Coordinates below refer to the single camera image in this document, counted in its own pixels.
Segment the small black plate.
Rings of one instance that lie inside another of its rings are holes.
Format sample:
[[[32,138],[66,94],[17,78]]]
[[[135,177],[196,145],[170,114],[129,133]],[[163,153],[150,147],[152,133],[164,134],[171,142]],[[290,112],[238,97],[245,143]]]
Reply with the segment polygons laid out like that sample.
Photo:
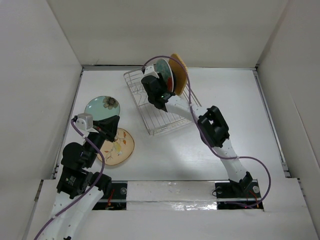
[[[174,72],[172,72],[172,92],[176,92],[176,87],[177,87],[177,77]]]

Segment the red and teal plate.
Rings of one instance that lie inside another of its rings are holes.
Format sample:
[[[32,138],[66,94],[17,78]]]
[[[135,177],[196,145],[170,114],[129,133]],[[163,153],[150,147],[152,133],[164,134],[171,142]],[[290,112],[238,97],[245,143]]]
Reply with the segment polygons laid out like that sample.
[[[164,58],[159,58],[155,63],[155,71],[160,73],[170,92],[174,91],[174,75],[169,63]]]

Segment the beige bird painted plate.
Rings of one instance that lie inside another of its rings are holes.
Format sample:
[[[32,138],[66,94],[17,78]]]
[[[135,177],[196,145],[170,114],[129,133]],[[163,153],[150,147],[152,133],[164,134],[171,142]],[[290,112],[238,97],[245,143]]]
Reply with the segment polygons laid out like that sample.
[[[135,149],[132,135],[123,128],[118,128],[115,141],[105,140],[100,151],[107,166],[116,166],[127,160]]]

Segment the orange woven square plate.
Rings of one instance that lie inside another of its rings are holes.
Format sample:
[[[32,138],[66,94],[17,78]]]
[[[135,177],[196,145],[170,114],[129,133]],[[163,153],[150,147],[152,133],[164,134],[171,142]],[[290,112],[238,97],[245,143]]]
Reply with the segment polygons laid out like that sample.
[[[187,85],[187,73],[188,69],[182,58],[177,54],[173,53],[170,56],[170,59],[168,61],[168,64],[170,65],[170,68],[172,70],[172,73],[175,76],[175,90],[174,93],[178,96],[180,96],[186,85]]]

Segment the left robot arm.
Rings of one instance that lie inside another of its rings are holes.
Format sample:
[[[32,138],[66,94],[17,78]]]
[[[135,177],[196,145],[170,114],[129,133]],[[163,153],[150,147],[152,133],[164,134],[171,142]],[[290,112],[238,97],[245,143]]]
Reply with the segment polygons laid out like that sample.
[[[116,138],[118,115],[94,120],[88,113],[71,119],[71,126],[84,139],[71,142],[62,151],[62,172],[48,223],[42,240],[74,240],[89,212],[101,198],[112,194],[112,179],[102,170],[90,172],[97,157],[104,159],[101,148]]]

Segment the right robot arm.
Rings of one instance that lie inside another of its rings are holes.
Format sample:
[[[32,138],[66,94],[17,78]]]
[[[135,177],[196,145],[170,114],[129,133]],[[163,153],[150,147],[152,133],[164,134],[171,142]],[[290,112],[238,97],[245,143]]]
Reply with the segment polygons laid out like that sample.
[[[193,121],[199,130],[201,140],[221,160],[228,175],[228,182],[217,185],[220,192],[216,193],[227,194],[226,198],[229,199],[245,198],[253,178],[232,147],[229,127],[219,108],[216,106],[205,108],[189,103],[186,99],[168,91],[165,81],[157,73],[145,74],[141,83],[149,103],[159,110]]]

